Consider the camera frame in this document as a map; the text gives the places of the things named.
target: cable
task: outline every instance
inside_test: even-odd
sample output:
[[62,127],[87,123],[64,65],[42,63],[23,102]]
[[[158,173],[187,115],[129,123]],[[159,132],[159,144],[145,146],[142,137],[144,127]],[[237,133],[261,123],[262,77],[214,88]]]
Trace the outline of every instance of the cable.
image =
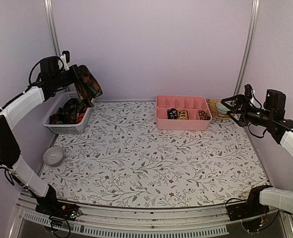
[[293,133],[293,130],[290,129],[290,128],[288,128],[287,126],[285,126],[285,125],[283,125],[283,124],[281,124],[281,123],[279,123],[279,122],[273,120],[272,118],[269,118],[267,115],[264,115],[264,116],[265,116],[267,119],[271,120],[272,122],[276,123],[277,125],[280,125],[280,126],[284,127],[287,131],[290,131],[290,132]]
[[[68,237],[70,236],[70,234],[71,234],[71,228],[70,228],[70,224],[69,224],[67,218],[66,218],[65,215],[61,212],[60,209],[58,210],[58,209],[55,208],[54,206],[51,206],[51,207],[53,207],[53,208],[56,210],[56,212],[52,213],[52,214],[49,216],[49,219],[51,220],[52,233],[53,233],[54,236],[56,236],[57,238],[68,238]],[[63,218],[62,218],[63,221],[66,221],[67,226],[68,226],[68,234],[67,234],[67,236],[65,236],[65,237],[60,237],[60,236],[58,236],[58,235],[56,234],[56,232],[54,232],[54,224],[53,224],[53,221],[55,221],[55,219],[56,219],[57,221],[62,222],[61,220],[59,220],[59,218],[54,218],[54,219],[53,219],[53,215],[56,214],[57,212],[60,213],[60,215],[63,217]]]
[[[54,57],[54,58],[60,60],[60,62],[62,63],[62,67],[59,69],[59,72],[62,72],[62,70],[63,70],[63,61],[62,61],[62,59],[61,59],[60,57],[58,57],[58,56],[56,56],[56,57]],[[32,67],[32,70],[31,70],[31,72],[29,73],[29,76],[28,76],[28,83],[29,83],[29,85],[32,84],[32,80],[31,80],[31,78],[32,78],[33,71],[34,71],[34,69],[36,68],[36,66],[37,66],[41,61],[42,61],[42,60],[38,61],[38,62]],[[38,75],[38,76],[37,76],[37,79],[36,79],[36,82],[39,82],[40,78],[41,78],[40,75]]]
[[265,129],[265,130],[263,131],[263,133],[262,133],[262,136],[260,136],[260,135],[256,135],[256,134],[254,134],[254,133],[250,130],[250,126],[251,126],[251,125],[253,125],[253,124],[252,124],[252,123],[249,123],[249,125],[247,126],[247,128],[248,128],[250,134],[253,135],[253,136],[255,136],[256,138],[259,138],[259,139],[264,138],[264,135],[265,135],[265,133],[267,132],[267,129]]
[[265,227],[261,227],[257,232],[248,232],[248,231],[244,228],[242,222],[241,222],[241,225],[242,225],[243,229],[244,229],[246,232],[250,233],[250,234],[259,233],[259,232],[261,232],[261,231],[263,231],[263,230],[269,228],[269,227],[275,222],[275,220],[276,220],[276,218],[278,217],[279,213],[280,213],[280,211],[277,211],[277,213],[276,213],[275,217],[273,218],[273,220],[272,220],[267,226],[265,226]]
[[232,200],[238,200],[238,201],[242,201],[242,202],[245,202],[246,200],[243,200],[243,199],[240,199],[240,198],[236,198],[236,197],[233,197],[233,198],[230,198],[226,201],[225,203],[225,207],[226,207],[226,210],[227,210],[227,204],[232,201]]
[[[253,94],[253,93],[252,93],[252,96],[253,96],[253,98],[255,99],[255,101],[257,101],[257,103],[258,103],[258,104],[261,106],[261,108],[262,108],[261,103],[260,103],[260,102],[254,97],[254,94]],[[254,108],[256,108],[256,109],[261,109],[261,108],[257,108],[253,103],[251,103],[250,100],[249,100],[249,104],[250,104],[251,106],[253,106]],[[277,125],[284,127],[287,131],[291,131],[291,132],[293,133],[293,130],[292,130],[292,129],[288,128],[287,126],[285,126],[285,125],[283,125],[283,124],[281,124],[281,123],[279,123],[278,121],[273,120],[272,118],[268,117],[266,114],[263,114],[263,116],[266,117],[267,119],[271,120],[272,122],[276,123]]]
[[6,167],[0,167],[0,170],[4,170],[4,176],[6,177],[7,181],[12,185],[15,186],[13,176],[9,172],[9,169]]

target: leaf pattern tablecloth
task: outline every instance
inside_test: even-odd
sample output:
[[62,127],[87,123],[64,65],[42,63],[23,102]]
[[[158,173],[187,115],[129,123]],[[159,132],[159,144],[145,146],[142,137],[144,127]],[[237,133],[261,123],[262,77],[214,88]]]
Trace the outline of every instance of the leaf pattern tablecloth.
[[59,135],[61,165],[41,178],[64,200],[120,207],[189,207],[246,198],[267,183],[243,130],[158,130],[154,102],[96,103],[82,135]]

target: basket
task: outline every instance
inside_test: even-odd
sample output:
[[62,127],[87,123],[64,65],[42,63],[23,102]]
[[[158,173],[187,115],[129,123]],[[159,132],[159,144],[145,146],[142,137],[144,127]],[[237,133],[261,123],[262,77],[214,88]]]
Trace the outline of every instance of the basket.
[[49,118],[52,114],[55,114],[59,108],[63,107],[64,104],[71,98],[79,98],[76,91],[65,92],[57,98],[54,105],[51,107],[49,112],[46,114],[43,126],[48,127],[55,134],[82,134],[87,126],[89,117],[92,113],[92,108],[88,108],[82,121],[78,124],[49,124]]
[[219,119],[229,119],[230,117],[228,115],[222,115],[217,111],[217,109],[216,109],[217,102],[221,102],[221,100],[207,99],[207,103],[208,103],[211,114],[214,117],[219,118]]
[[[167,110],[174,108],[188,112],[188,120],[168,119]],[[203,110],[210,117],[201,120],[199,110]],[[156,97],[156,121],[160,130],[206,130],[212,117],[207,101],[203,97],[160,95]]]

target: cloth item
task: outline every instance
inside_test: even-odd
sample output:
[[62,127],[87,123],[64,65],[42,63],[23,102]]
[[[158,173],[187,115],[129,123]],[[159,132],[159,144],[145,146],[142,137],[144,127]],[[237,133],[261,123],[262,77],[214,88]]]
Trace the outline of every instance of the cloth item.
[[200,110],[200,111],[198,112],[198,114],[199,114],[199,118],[200,118],[201,120],[210,120],[210,117],[207,116],[207,114],[205,113],[204,110]]
[[80,123],[87,108],[77,98],[68,100],[57,113],[49,118],[49,124],[77,124]]
[[75,88],[77,90],[79,101],[86,107],[93,107],[91,100],[102,95],[102,89],[91,74],[87,66],[78,66],[78,81],[75,82]]
[[167,110],[167,118],[168,119],[178,119],[178,111],[175,108]]
[[186,110],[182,110],[182,111],[180,111],[180,112],[179,112],[178,119],[179,119],[179,120],[189,120],[189,117],[188,117],[188,111],[186,111]]

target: white plastic basket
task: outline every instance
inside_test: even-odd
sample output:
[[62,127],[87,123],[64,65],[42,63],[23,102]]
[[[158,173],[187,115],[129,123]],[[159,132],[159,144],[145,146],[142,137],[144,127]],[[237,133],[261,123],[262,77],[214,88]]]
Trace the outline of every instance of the white plastic basket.
[[82,134],[87,126],[89,117],[92,113],[92,108],[88,108],[82,121],[78,124],[49,124],[49,118],[52,114],[55,114],[59,108],[62,108],[64,104],[71,98],[79,98],[76,91],[65,92],[57,98],[51,109],[46,114],[43,126],[48,127],[55,134]]

